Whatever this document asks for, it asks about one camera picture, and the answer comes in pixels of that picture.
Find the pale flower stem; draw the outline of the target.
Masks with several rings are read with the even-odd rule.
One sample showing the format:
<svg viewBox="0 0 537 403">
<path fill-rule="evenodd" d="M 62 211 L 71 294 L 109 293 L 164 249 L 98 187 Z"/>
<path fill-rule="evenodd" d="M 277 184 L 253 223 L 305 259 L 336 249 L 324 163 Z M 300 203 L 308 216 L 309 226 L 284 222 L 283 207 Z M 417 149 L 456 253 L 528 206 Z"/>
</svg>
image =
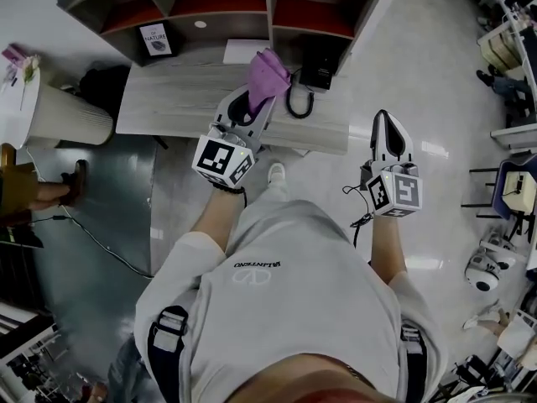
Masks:
<svg viewBox="0 0 537 403">
<path fill-rule="evenodd" d="M 23 92 L 20 101 L 19 109 L 23 107 L 24 95 L 29 83 L 34 79 L 34 76 L 39 71 L 41 57 L 39 55 L 31 55 L 23 61 L 22 66 L 22 80 L 23 80 Z"/>
</svg>

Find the beige box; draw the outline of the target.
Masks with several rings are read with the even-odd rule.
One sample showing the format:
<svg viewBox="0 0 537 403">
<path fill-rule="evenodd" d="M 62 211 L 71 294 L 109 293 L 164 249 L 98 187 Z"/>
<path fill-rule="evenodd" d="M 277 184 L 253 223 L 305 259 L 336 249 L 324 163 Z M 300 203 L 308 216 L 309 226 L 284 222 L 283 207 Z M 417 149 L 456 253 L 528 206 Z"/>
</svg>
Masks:
<svg viewBox="0 0 537 403">
<path fill-rule="evenodd" d="M 509 209 L 530 214 L 534 210 L 537 182 L 527 171 L 506 174 L 502 199 Z"/>
</svg>

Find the black framed picture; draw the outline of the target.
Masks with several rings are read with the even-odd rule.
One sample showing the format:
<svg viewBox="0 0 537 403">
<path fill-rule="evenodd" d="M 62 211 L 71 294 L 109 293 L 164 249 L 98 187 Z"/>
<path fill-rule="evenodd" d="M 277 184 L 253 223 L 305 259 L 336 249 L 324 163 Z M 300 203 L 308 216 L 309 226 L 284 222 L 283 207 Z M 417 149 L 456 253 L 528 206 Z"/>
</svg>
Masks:
<svg viewBox="0 0 537 403">
<path fill-rule="evenodd" d="M 167 21 L 139 26 L 138 36 L 149 58 L 171 57 L 178 52 L 177 35 Z"/>
</svg>

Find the person's light trousers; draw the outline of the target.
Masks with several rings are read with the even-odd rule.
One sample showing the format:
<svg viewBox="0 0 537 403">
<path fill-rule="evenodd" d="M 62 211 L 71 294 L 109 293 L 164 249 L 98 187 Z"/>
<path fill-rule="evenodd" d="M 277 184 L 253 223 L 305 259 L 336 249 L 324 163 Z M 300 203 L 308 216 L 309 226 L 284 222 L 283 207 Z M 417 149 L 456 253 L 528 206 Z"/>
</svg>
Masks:
<svg viewBox="0 0 537 403">
<path fill-rule="evenodd" d="M 269 182 L 266 190 L 259 197 L 263 202 L 288 202 L 290 200 L 289 186 L 286 180 Z"/>
</svg>

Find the white paper sheet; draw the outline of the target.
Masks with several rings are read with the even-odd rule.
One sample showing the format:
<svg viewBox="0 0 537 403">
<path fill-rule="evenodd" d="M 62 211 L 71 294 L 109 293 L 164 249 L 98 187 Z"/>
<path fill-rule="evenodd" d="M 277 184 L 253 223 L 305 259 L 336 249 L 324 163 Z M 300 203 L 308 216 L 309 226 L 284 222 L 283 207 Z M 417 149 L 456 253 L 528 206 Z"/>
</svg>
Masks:
<svg viewBox="0 0 537 403">
<path fill-rule="evenodd" d="M 270 46 L 264 39 L 229 39 L 226 43 L 222 63 L 224 65 L 248 65 L 257 53 Z"/>
</svg>

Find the person's right forearm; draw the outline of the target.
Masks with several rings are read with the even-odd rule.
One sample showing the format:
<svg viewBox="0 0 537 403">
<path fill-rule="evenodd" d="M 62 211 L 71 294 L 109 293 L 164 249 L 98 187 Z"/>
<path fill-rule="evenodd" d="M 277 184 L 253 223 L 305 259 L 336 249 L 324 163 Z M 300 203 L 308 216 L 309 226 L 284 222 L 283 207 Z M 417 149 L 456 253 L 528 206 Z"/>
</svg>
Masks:
<svg viewBox="0 0 537 403">
<path fill-rule="evenodd" d="M 407 271 L 396 218 L 374 217 L 370 265 L 386 285 L 396 275 Z"/>
</svg>

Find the blue denim trouser leg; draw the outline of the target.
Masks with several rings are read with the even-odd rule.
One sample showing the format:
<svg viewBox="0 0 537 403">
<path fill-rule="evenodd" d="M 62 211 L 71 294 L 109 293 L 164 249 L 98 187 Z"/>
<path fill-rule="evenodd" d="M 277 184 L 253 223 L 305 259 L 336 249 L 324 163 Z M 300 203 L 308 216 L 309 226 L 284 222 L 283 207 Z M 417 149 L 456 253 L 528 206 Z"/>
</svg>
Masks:
<svg viewBox="0 0 537 403">
<path fill-rule="evenodd" d="M 107 373 L 107 403 L 138 403 L 146 368 L 130 335 L 120 347 Z"/>
</svg>

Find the white ribbed pedestal table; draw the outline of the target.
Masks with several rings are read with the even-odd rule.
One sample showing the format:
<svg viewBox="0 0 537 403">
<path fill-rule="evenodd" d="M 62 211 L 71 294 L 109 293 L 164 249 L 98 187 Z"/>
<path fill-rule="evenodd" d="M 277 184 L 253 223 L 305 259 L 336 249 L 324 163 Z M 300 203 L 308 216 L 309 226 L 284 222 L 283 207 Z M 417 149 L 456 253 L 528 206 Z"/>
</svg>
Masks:
<svg viewBox="0 0 537 403">
<path fill-rule="evenodd" d="M 0 144 L 21 149 L 34 140 L 104 144 L 113 131 L 103 109 L 60 89 L 48 71 L 31 80 L 15 65 L 0 62 Z"/>
</svg>

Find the purple wiping cloth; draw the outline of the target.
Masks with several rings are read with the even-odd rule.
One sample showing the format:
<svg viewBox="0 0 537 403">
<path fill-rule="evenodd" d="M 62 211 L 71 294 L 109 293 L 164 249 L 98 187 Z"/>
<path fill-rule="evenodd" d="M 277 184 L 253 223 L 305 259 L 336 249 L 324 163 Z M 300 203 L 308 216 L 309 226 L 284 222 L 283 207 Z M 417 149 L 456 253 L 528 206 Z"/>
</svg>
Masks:
<svg viewBox="0 0 537 403">
<path fill-rule="evenodd" d="M 256 116 L 272 97 L 283 95 L 290 87 L 290 73 L 270 48 L 258 52 L 248 67 L 248 108 Z"/>
</svg>

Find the black round stool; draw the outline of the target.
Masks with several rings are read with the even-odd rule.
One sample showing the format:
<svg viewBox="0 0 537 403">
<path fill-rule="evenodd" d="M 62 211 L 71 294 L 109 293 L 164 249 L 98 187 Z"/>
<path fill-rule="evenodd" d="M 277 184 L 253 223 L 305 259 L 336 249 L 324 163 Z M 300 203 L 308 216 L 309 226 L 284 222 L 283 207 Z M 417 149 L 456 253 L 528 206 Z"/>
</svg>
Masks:
<svg viewBox="0 0 537 403">
<path fill-rule="evenodd" d="M 33 229 L 26 224 L 14 227 L 0 227 L 0 243 L 32 249 L 42 249 L 44 247 Z"/>
</svg>

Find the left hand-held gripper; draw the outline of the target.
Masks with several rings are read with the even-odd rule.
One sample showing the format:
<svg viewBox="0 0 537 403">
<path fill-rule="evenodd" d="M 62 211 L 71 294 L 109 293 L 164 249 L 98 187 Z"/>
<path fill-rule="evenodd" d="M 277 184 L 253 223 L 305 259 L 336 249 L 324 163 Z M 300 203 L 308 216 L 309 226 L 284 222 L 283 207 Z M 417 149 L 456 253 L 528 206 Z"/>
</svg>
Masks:
<svg viewBox="0 0 537 403">
<path fill-rule="evenodd" d="M 221 100 L 215 122 L 208 134 L 199 138 L 191 165 L 210 183 L 232 190 L 242 186 L 242 179 L 256 164 L 262 148 L 260 137 L 270 124 L 277 102 L 277 97 L 269 97 L 252 111 L 248 96 L 244 84 Z"/>
</svg>

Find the white dome device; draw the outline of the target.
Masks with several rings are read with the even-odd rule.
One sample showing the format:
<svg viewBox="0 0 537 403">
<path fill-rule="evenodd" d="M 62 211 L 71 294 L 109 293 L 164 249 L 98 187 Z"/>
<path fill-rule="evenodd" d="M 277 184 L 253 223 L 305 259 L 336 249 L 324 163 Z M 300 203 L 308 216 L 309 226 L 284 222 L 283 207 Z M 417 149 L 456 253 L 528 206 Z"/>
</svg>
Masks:
<svg viewBox="0 0 537 403">
<path fill-rule="evenodd" d="M 489 292 L 498 287 L 501 269 L 498 263 L 485 251 L 476 251 L 467 263 L 465 277 L 470 285 L 481 292 Z"/>
<path fill-rule="evenodd" d="M 501 270 L 511 269 L 517 262 L 517 252 L 514 245 L 498 232 L 491 232 L 480 242 L 487 254 Z"/>
</svg>

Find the black backpack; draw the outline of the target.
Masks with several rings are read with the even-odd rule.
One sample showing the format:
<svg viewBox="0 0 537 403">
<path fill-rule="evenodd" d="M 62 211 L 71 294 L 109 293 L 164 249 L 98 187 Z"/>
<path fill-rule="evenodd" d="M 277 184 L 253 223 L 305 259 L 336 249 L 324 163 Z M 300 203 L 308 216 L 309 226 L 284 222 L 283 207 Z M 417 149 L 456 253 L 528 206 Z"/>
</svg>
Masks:
<svg viewBox="0 0 537 403">
<path fill-rule="evenodd" d="M 106 111 L 116 121 L 130 70 L 126 65 L 89 70 L 80 80 L 79 97 Z"/>
</svg>

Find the blue chair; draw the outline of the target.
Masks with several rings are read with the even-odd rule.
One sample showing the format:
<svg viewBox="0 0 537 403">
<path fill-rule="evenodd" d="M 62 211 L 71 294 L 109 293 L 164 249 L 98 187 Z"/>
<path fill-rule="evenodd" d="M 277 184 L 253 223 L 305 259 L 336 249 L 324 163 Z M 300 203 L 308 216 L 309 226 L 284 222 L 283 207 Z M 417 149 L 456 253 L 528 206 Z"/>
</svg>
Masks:
<svg viewBox="0 0 537 403">
<path fill-rule="evenodd" d="M 506 178 L 506 174 L 510 171 L 527 171 L 529 172 L 537 182 L 537 154 L 530 152 L 513 154 L 505 160 L 502 160 L 499 165 L 492 168 L 474 168 L 468 171 L 469 174 L 481 174 L 481 173 L 493 173 L 495 175 L 495 181 L 492 184 L 488 184 L 493 188 L 491 199 L 485 203 L 464 203 L 461 204 L 461 208 L 492 208 L 495 211 L 495 217 L 502 218 L 508 221 L 513 215 L 530 216 L 524 212 L 516 212 L 508 208 L 502 199 L 503 187 Z"/>
</svg>

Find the grey wooden shelf unit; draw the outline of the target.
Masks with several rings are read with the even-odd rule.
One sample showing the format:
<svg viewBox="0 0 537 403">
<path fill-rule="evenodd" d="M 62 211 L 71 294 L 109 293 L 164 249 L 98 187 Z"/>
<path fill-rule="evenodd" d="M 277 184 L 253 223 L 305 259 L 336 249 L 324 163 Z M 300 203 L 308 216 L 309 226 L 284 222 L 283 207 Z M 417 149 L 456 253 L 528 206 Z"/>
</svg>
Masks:
<svg viewBox="0 0 537 403">
<path fill-rule="evenodd" d="M 378 26 L 393 0 L 57 0 L 58 7 L 104 39 L 128 60 L 147 65 L 138 27 L 167 21 L 178 52 L 229 39 L 264 39 L 291 65 L 304 48 L 331 42 L 336 74 Z M 195 21 L 207 26 L 198 29 Z"/>
</svg>

